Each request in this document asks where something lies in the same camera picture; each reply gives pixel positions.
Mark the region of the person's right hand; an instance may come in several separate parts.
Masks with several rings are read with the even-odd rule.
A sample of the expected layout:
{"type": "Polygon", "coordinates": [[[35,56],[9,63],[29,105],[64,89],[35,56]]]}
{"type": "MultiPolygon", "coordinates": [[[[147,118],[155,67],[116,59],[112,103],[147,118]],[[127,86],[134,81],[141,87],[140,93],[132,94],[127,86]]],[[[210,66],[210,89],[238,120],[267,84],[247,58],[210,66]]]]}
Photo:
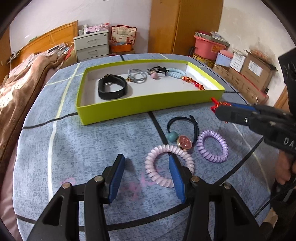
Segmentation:
{"type": "Polygon", "coordinates": [[[293,155],[280,151],[275,165],[275,178],[280,185],[284,185],[295,174],[295,160],[293,155]]]}

